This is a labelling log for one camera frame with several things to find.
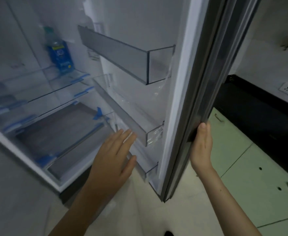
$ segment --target green cabinet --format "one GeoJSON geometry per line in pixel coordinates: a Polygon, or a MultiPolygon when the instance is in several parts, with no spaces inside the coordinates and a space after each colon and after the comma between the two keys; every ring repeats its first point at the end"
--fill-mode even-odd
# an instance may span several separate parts
{"type": "Polygon", "coordinates": [[[252,144],[252,141],[215,108],[209,116],[209,121],[213,137],[211,161],[221,177],[252,144]]]}
{"type": "Polygon", "coordinates": [[[259,228],[263,236],[288,236],[288,219],[259,228]]]}
{"type": "Polygon", "coordinates": [[[288,218],[288,174],[255,144],[222,181],[255,226],[288,218]]]}

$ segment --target shoe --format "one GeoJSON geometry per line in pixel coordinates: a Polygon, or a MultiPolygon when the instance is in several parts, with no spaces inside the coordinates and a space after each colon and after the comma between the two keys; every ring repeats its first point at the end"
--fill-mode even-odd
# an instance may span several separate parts
{"type": "Polygon", "coordinates": [[[166,231],[165,236],[173,236],[173,234],[170,231],[166,231]]]}

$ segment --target hand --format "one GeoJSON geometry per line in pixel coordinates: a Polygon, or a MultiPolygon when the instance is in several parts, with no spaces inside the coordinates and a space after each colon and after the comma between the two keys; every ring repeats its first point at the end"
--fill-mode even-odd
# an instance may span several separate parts
{"type": "Polygon", "coordinates": [[[130,133],[130,129],[125,132],[120,129],[111,134],[95,157],[84,188],[101,200],[112,197],[130,177],[136,165],[136,156],[132,156],[123,167],[130,147],[136,139],[136,134],[132,133],[126,140],[130,133]]]}
{"type": "Polygon", "coordinates": [[[192,168],[198,175],[213,169],[211,163],[212,147],[211,124],[209,122],[207,124],[201,123],[197,128],[197,135],[190,153],[192,168]]]}

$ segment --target left hand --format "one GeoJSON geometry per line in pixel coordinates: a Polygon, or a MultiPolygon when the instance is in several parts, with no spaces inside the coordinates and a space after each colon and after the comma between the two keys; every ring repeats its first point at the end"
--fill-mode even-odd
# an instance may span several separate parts
{"type": "Polygon", "coordinates": [[[123,186],[136,165],[134,155],[123,167],[130,147],[136,139],[136,134],[132,133],[126,140],[130,133],[130,129],[125,132],[120,129],[105,140],[95,157],[84,185],[85,190],[101,199],[106,199],[113,196],[123,186]]]}

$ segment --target plastic bottle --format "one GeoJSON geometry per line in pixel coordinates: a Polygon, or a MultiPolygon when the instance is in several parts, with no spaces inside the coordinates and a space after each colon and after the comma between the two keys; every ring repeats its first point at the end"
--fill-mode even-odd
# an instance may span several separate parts
{"type": "Polygon", "coordinates": [[[66,74],[74,70],[73,61],[65,41],[60,39],[51,27],[44,27],[46,46],[51,61],[59,69],[60,74],[66,74]]]}

